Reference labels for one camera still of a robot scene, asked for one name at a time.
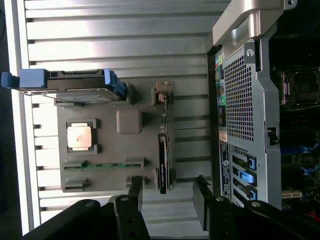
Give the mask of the green motherboard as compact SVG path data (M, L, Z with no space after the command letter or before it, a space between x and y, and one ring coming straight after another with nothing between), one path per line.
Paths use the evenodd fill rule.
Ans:
M279 90L281 71L316 70L320 66L286 66L271 70ZM302 192L301 198L282 199L282 209L291 211L300 204L320 199L320 104L282 105L279 92L279 146L281 148L318 147L311 153L281 154L281 188Z

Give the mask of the open grey PC case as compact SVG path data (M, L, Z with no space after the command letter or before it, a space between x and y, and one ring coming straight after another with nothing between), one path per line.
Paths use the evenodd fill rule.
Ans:
M213 193L285 211L271 71L320 66L320 0L231 0L206 48ZM320 199L285 212L320 222Z

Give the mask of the white expansion slot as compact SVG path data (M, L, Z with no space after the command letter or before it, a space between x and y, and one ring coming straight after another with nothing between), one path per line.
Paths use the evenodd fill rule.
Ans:
M283 190L281 192L282 199L295 199L295 198L301 198L302 196L303 196L303 193L299 190Z

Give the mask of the silver CPU chip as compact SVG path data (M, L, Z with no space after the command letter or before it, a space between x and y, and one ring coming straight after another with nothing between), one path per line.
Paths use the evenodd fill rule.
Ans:
M90 126L69 126L67 128L67 146L69 148L90 148L92 131Z

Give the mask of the hard disk with blue caddy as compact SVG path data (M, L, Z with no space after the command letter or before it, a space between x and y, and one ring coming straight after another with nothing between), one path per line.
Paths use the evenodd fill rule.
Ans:
M124 101L127 98L126 85L109 69L21 69L19 76L3 72L1 86L30 96L43 95L61 103L104 103Z

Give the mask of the metal CPU socket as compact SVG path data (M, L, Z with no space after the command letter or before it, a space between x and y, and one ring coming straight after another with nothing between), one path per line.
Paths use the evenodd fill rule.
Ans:
M320 71L291 70L278 73L280 103L285 106L320 104Z

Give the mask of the blue expansion slot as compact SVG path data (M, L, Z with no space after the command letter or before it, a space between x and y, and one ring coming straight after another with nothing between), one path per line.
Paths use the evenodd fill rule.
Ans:
M294 147L294 148L281 148L280 152L282 155L292 155L292 154L309 154L312 151L318 149L319 147Z

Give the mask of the green RAM stick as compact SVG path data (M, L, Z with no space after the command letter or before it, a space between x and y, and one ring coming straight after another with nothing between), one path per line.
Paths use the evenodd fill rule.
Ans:
M91 169L114 169L126 168L127 165L123 163L100 163L100 164L85 164L81 166L64 167L65 170L91 170Z

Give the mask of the grey parts rack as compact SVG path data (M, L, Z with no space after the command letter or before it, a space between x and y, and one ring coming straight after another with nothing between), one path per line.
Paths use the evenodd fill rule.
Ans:
M159 191L159 118L151 104L151 91L156 83L128 82L126 100L101 103L54 101L63 192L126 190L134 176L142 177L144 188ZM67 128L79 126L91 127L91 147L68 147ZM64 169L85 164L125 164L127 167Z

